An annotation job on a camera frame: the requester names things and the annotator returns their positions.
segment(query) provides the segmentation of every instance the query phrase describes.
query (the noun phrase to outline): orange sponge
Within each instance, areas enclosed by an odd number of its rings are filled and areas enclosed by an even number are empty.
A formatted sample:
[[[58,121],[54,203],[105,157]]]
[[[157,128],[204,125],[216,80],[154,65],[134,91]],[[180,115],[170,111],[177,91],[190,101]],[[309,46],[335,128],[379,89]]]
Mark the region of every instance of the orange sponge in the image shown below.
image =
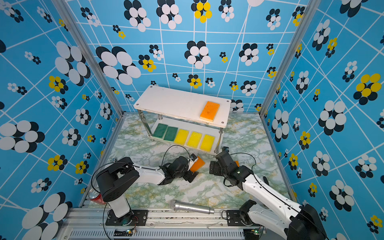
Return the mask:
[[[191,172],[196,172],[204,165],[205,165],[205,162],[200,157],[197,157],[196,162],[192,165],[190,170]]]
[[[220,104],[208,101],[203,111],[201,112],[200,118],[213,122],[219,107]]]

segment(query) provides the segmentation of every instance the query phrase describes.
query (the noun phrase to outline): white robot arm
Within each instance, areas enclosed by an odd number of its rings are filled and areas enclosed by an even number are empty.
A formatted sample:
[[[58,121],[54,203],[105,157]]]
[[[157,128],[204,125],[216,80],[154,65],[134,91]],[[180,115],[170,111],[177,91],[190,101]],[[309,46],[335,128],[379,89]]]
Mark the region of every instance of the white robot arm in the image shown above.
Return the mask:
[[[189,159],[178,157],[173,163],[159,167],[144,167],[135,165],[129,157],[124,157],[100,171],[96,180],[100,193],[105,202],[111,206],[116,218],[122,225],[128,224],[133,212],[124,196],[124,192],[134,183],[148,182],[157,185],[166,185],[175,178],[183,177],[192,182],[198,172],[191,172],[190,168],[197,157],[192,154]]]
[[[287,240],[324,240],[326,233],[316,210],[309,204],[300,204],[284,197],[263,182],[251,169],[240,166],[229,155],[229,148],[212,161],[210,173],[221,175],[241,190],[256,197],[268,209],[248,200],[240,208],[240,217],[245,225],[260,224]]]

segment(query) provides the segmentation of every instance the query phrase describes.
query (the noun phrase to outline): microphone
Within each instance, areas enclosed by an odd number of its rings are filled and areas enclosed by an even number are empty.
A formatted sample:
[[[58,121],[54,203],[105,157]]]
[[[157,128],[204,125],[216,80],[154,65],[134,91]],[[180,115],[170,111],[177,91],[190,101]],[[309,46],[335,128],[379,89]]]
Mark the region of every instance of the microphone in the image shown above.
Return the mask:
[[[183,210],[189,212],[200,212],[202,214],[214,214],[215,209],[205,206],[199,206],[196,204],[189,204],[185,202],[180,202],[177,200],[171,200],[169,202],[169,208],[172,210]]]

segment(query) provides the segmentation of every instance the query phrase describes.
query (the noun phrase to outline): green marble surface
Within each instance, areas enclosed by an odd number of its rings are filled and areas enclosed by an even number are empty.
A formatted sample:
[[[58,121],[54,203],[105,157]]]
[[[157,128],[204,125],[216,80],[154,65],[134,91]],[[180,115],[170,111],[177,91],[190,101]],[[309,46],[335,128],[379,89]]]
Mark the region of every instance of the green marble surface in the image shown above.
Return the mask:
[[[157,114],[145,114],[145,117],[151,127]],[[109,161],[130,157],[135,164],[156,167],[161,165],[164,152],[171,145],[149,139],[138,114],[127,114]],[[246,152],[253,155],[257,162],[253,171],[260,178],[266,176],[271,187],[289,197],[258,114],[230,114],[222,146],[229,147],[230,153]],[[189,183],[180,178],[164,186],[133,184],[125,192],[132,208],[168,208],[172,199],[214,208],[239,208],[249,199],[256,200],[237,187],[224,186],[223,177],[209,174],[210,161],[215,161],[213,155],[187,149],[190,154],[194,153],[205,162],[194,181]],[[173,162],[178,156],[187,157],[186,151],[182,147],[172,147],[164,158],[164,164]],[[253,158],[245,154],[233,155],[233,159],[249,168],[254,164]],[[91,202],[89,207],[100,205]]]

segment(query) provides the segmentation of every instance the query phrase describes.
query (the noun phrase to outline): wallpaper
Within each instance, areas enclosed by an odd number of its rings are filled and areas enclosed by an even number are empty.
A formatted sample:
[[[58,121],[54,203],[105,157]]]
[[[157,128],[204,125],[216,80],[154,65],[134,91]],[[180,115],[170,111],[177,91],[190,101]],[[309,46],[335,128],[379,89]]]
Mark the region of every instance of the wallpaper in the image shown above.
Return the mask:
[[[322,0],[262,116],[329,239],[384,239],[384,4]]]
[[[152,84],[240,113],[260,111],[309,1],[66,2],[125,111]]]
[[[0,9],[0,239],[52,239],[118,116],[51,1]]]

